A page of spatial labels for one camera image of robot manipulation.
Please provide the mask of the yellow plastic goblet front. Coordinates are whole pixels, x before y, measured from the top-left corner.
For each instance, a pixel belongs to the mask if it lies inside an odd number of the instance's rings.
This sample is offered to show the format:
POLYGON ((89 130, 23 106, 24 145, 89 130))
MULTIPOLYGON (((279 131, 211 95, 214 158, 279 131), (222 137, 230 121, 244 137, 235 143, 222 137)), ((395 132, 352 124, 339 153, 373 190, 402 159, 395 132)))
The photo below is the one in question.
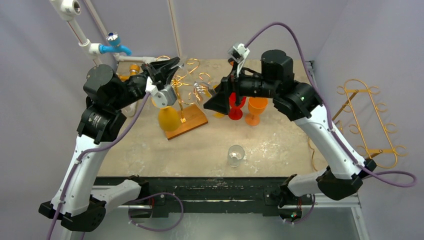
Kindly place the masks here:
POLYGON ((160 107, 157 120, 160 128, 165 132, 175 131, 182 125, 180 115, 173 106, 160 107))

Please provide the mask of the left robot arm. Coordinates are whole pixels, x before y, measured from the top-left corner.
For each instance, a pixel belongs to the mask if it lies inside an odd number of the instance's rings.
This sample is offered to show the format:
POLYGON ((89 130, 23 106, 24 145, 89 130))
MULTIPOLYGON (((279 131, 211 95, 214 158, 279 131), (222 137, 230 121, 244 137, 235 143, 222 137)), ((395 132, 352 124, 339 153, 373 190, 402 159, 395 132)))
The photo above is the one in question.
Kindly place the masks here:
POLYGON ((141 73, 122 81, 107 64, 92 67, 83 85, 86 108, 77 127, 75 148, 65 178, 55 196, 38 211, 70 232, 92 232, 106 214, 125 203, 142 205, 150 197, 149 183, 130 176, 111 188, 93 192, 108 151, 130 131, 123 108, 153 99, 158 107, 176 102, 171 81, 181 60, 173 57, 145 63, 141 73))

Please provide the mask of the gold wire wine glass rack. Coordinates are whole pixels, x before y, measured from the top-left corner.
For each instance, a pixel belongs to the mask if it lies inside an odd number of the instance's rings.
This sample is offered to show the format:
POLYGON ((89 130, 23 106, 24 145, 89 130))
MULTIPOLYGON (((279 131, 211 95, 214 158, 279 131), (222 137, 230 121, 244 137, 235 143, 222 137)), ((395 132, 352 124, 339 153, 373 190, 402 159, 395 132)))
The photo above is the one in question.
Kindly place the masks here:
POLYGON ((164 131, 167 140, 172 140, 209 123, 201 107, 207 97, 204 94, 198 94, 194 89, 194 82, 210 83, 211 76, 206 74, 207 81, 204 81, 205 73, 198 71, 200 65, 200 61, 196 58, 184 58, 171 80, 171 86, 177 96, 173 107, 180 115, 182 124, 177 130, 164 131))

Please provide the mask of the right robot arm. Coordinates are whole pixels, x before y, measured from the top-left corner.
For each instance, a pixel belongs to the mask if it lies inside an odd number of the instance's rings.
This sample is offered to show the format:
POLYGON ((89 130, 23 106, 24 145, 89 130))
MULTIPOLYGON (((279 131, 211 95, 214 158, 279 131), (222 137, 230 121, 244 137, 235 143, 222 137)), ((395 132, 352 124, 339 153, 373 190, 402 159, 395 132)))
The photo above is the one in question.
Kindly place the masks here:
POLYGON ((373 159, 356 153, 337 128, 312 85, 294 79, 293 59, 278 49, 261 55, 261 71, 242 68, 237 73, 235 63, 231 72, 221 79, 215 94, 204 103, 204 108, 224 115, 230 111, 230 96, 240 104, 244 97, 272 100, 273 106, 301 128, 318 148, 327 167, 306 174, 294 174, 280 186, 282 202, 294 203, 301 196, 322 193, 339 201, 355 194, 363 178, 376 168, 373 159))

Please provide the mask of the ribbed clear wine glass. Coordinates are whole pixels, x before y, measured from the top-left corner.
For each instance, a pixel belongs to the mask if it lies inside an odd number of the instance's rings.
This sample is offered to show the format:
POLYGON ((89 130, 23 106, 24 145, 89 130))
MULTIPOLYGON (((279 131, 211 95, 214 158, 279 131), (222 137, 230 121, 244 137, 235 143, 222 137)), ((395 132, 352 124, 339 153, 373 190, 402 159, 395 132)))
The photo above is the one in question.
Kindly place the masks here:
POLYGON ((215 89, 210 84, 208 84, 207 82, 203 82, 203 81, 202 82, 194 82, 193 86, 194 86, 194 90, 198 94, 203 94, 207 98, 211 98, 211 97, 213 97, 217 94, 215 89))

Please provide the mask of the red plastic goblet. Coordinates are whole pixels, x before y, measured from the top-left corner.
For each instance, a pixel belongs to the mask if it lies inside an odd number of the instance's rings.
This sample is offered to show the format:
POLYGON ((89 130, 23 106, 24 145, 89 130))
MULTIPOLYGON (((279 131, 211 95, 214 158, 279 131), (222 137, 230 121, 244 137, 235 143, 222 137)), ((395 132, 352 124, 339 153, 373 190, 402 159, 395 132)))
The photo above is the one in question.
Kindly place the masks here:
POLYGON ((231 120, 237 121, 240 120, 243 116, 242 107, 246 103, 246 97, 243 96, 241 98, 241 103, 239 105, 236 105, 236 94, 233 92, 229 97, 229 105, 230 105, 230 111, 228 113, 228 117, 231 120))

